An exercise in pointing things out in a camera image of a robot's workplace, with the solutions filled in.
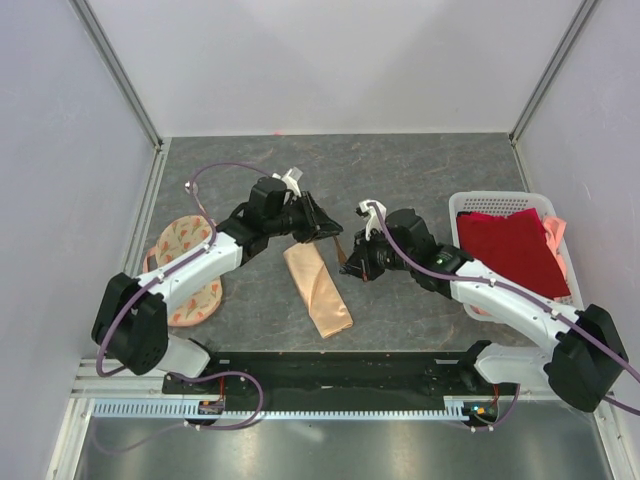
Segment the peach cloth napkin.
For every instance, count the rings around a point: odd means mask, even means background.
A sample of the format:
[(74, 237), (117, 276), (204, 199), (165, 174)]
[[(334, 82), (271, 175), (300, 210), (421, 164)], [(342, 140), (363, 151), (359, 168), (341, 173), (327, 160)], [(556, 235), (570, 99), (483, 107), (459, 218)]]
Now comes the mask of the peach cloth napkin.
[(283, 256), (319, 335), (326, 339), (352, 327), (352, 316), (317, 247), (298, 243)]

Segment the metal spoon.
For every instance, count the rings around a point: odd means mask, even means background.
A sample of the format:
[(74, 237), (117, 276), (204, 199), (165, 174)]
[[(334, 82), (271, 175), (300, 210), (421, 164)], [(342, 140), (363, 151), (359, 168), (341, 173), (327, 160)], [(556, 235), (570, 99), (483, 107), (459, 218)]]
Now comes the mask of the metal spoon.
[(198, 193), (198, 185), (196, 182), (187, 181), (184, 185), (184, 188), (188, 194), (196, 195)]

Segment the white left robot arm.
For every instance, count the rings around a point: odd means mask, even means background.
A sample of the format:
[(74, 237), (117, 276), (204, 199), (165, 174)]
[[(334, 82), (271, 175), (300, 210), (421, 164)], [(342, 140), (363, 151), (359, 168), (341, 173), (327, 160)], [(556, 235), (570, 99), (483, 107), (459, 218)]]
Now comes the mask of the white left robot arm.
[(168, 320), (194, 293), (264, 251), (271, 238), (291, 236), (311, 243), (342, 233), (342, 226), (298, 185), (301, 171), (258, 179), (249, 198), (190, 251), (163, 267), (131, 277), (119, 273), (107, 283), (91, 338), (98, 345), (96, 370), (109, 376), (103, 361), (141, 376), (154, 369), (175, 372), (198, 393), (219, 382), (219, 369), (197, 343), (175, 337)]

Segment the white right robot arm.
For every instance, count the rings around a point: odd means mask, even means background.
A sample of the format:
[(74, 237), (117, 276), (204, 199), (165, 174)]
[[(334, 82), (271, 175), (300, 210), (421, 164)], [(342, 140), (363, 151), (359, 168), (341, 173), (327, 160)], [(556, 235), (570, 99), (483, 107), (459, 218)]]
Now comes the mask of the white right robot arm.
[(603, 308), (578, 309), (504, 278), (458, 247), (436, 242), (412, 209), (386, 214), (379, 202), (364, 200), (356, 212), (366, 226), (354, 237), (343, 274), (373, 281), (387, 271), (406, 271), (421, 288), (478, 307), (533, 342), (527, 348), (474, 343), (457, 371), (465, 391), (477, 394), (503, 383), (549, 388), (591, 413), (628, 369), (620, 335)]

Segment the floral oven mitt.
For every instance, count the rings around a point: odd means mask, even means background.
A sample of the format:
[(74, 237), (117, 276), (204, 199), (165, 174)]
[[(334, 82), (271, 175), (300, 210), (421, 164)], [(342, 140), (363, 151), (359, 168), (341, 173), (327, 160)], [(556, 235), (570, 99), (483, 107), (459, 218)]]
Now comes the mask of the floral oven mitt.
[(167, 307), (170, 327), (191, 327), (207, 320), (222, 301), (221, 279), (204, 271), (210, 252), (201, 255), (179, 271), (169, 275), (167, 270), (202, 250), (211, 237), (211, 226), (201, 215), (187, 215), (172, 221), (160, 234), (143, 259), (142, 284), (162, 274), (164, 281), (151, 287), (151, 294), (159, 294)]

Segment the white perforated plastic basket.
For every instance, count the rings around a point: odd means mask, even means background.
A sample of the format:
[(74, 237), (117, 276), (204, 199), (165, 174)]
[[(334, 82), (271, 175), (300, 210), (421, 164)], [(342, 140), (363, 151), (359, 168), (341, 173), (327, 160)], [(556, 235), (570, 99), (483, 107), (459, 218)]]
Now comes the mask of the white perforated plastic basket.
[(546, 197), (458, 192), (449, 215), (454, 244), (490, 270), (551, 300), (583, 305), (564, 240), (567, 223)]

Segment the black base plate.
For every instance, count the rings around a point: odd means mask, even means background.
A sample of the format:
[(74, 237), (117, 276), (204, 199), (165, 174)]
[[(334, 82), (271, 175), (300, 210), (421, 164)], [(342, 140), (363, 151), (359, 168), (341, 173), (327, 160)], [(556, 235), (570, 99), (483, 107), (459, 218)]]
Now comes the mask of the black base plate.
[(462, 352), (221, 352), (207, 375), (244, 372), (258, 385), (227, 377), (203, 383), (166, 375), (165, 394), (222, 394), (231, 407), (365, 409), (444, 406), (447, 397), (505, 398), (515, 387), (492, 386), (472, 373)]

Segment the aluminium frame post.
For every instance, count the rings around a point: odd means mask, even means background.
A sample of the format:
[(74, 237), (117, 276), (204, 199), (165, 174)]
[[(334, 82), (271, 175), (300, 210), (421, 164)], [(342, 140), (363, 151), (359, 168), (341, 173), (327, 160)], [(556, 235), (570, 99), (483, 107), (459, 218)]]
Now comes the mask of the aluminium frame post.
[(509, 141), (515, 147), (542, 104), (556, 77), (567, 61), (590, 18), (599, 6), (599, 0), (582, 0), (556, 45), (531, 95), (509, 133)]
[(155, 150), (160, 150), (164, 144), (163, 138), (153, 124), (149, 113), (136, 92), (133, 83), (90, 2), (86, 0), (70, 0), (69, 3), (81, 21), (86, 33), (89, 35), (146, 137)]

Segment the right aluminium frame post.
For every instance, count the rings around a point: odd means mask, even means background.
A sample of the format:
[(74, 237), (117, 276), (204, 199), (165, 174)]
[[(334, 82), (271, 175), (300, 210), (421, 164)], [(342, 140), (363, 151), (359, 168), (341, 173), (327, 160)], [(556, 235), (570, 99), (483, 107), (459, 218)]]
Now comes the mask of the right aluminium frame post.
[(531, 95), (509, 133), (509, 141), (515, 147), (542, 104), (556, 77), (567, 61), (590, 18), (599, 6), (599, 0), (582, 0), (556, 45)]

